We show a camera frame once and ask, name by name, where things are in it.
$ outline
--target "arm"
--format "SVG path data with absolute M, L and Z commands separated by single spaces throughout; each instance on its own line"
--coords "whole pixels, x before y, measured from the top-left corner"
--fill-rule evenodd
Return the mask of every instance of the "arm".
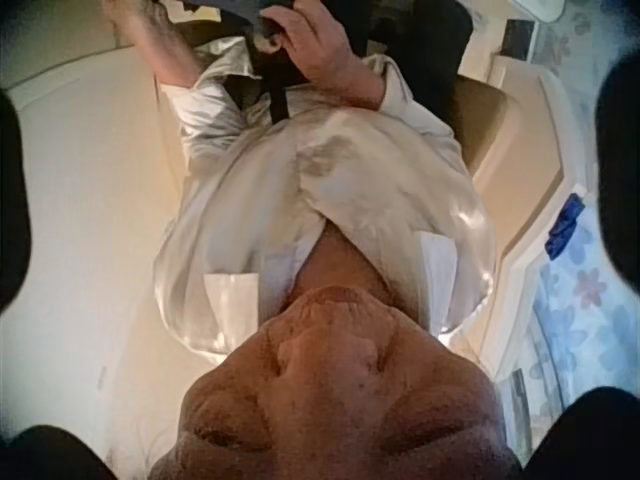
M 380 108 L 383 78 L 351 51 L 344 28 L 320 0 L 296 0 L 293 9 L 272 6 L 262 16 L 282 27 L 282 45 L 291 61 L 318 89 L 354 107 Z
M 181 127 L 191 173 L 207 171 L 246 128 L 245 118 L 167 16 L 151 0 L 102 0 L 105 13 L 153 69 Z
M 160 83 L 193 87 L 205 66 L 171 23 L 164 5 L 151 0 L 103 0 L 103 7 Z

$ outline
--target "hand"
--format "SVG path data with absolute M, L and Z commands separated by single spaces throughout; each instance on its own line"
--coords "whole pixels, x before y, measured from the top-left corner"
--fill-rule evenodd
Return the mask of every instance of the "hand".
M 153 0 L 102 0 L 102 9 L 134 43 L 148 28 L 170 24 L 166 7 Z
M 282 27 L 282 45 L 313 85 L 357 107 L 380 107 L 384 80 L 353 53 L 344 27 L 320 0 L 296 0 L 293 10 L 272 6 L 261 14 Z

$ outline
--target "blue flower pattern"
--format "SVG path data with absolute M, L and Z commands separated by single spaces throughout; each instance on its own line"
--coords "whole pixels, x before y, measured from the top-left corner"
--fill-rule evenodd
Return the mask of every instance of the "blue flower pattern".
M 563 310 L 552 310 L 548 315 L 539 318 L 556 369 L 559 372 L 574 372 L 578 361 L 573 350 L 587 339 L 586 331 L 572 329 L 575 309 L 570 305 Z
M 567 245 L 569 251 L 569 258 L 576 265 L 582 265 L 586 258 L 585 247 L 593 241 L 593 235 L 591 232 L 581 225 L 576 227 L 571 241 Z
M 607 259 L 597 208 L 587 207 L 577 223 L 565 251 L 540 269 L 534 311 L 543 342 L 534 341 L 537 356 L 526 370 L 539 388 L 557 382 L 563 405 L 601 385 L 640 394 L 640 302 Z M 608 288 L 599 288 L 599 298 L 583 308 L 576 285 L 580 272 L 584 277 L 594 271 L 598 286 Z
M 638 322 L 629 311 L 618 305 L 611 314 L 611 322 L 596 332 L 596 339 L 605 347 L 598 357 L 600 365 L 614 372 L 614 384 L 627 390 L 638 388 Z

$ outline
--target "blue object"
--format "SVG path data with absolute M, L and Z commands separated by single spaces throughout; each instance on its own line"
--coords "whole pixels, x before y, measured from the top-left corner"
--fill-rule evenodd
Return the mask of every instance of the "blue object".
M 556 223 L 549 231 L 549 240 L 544 249 L 551 260 L 555 260 L 564 251 L 578 225 L 576 220 L 584 210 L 584 203 L 578 195 L 572 193 L 565 202 Z

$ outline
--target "black object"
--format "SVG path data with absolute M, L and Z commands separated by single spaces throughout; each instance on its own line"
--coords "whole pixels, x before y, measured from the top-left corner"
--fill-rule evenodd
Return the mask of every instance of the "black object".
M 596 109 L 602 239 L 616 270 L 640 293 L 640 49 L 605 81 Z
M 635 478 L 640 401 L 616 388 L 592 390 L 551 427 L 525 468 L 530 480 Z
M 415 0 L 402 30 L 387 54 L 415 100 L 451 125 L 458 68 L 473 33 L 471 15 L 454 0 Z
M 18 115 L 0 91 L 0 313 L 24 283 L 31 259 L 31 223 L 22 168 Z
M 500 55 L 526 61 L 534 26 L 532 20 L 507 20 Z
M 186 0 L 185 10 L 196 10 L 197 7 L 215 7 L 225 12 L 244 18 L 256 31 L 265 37 L 270 37 L 277 31 L 277 27 L 262 17 L 260 10 L 272 5 L 282 5 L 291 8 L 294 0 Z

